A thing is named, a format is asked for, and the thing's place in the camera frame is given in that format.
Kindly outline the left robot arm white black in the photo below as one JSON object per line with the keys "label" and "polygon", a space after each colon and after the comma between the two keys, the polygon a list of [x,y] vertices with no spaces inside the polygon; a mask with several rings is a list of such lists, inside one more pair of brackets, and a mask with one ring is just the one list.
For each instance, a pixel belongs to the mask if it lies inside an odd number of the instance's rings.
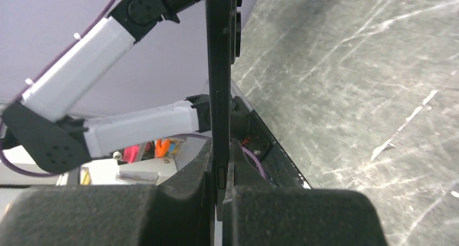
{"label": "left robot arm white black", "polygon": [[256,0],[1,0],[1,149],[41,177],[211,131],[229,159],[231,67]]}

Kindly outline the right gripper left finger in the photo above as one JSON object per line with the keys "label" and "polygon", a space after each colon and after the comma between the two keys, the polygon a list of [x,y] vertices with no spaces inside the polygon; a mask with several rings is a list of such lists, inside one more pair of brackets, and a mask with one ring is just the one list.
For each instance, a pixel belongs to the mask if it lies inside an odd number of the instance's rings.
{"label": "right gripper left finger", "polygon": [[36,186],[1,220],[1,245],[212,245],[211,143],[160,185]]}

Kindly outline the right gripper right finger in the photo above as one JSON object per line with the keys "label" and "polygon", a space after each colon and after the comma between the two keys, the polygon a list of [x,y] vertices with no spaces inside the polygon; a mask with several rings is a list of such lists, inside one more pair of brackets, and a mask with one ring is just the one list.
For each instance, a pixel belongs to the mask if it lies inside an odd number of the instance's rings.
{"label": "right gripper right finger", "polygon": [[234,142],[223,245],[386,245],[374,205],[357,191],[273,186]]}

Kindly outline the black smartphone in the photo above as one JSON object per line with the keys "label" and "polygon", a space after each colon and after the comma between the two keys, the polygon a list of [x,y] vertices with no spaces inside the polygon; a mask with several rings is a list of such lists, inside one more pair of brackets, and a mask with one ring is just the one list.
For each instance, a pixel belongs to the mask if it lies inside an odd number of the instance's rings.
{"label": "black smartphone", "polygon": [[231,65],[238,0],[205,0],[208,80],[212,131],[212,172],[216,185],[216,217],[224,218],[230,159]]}

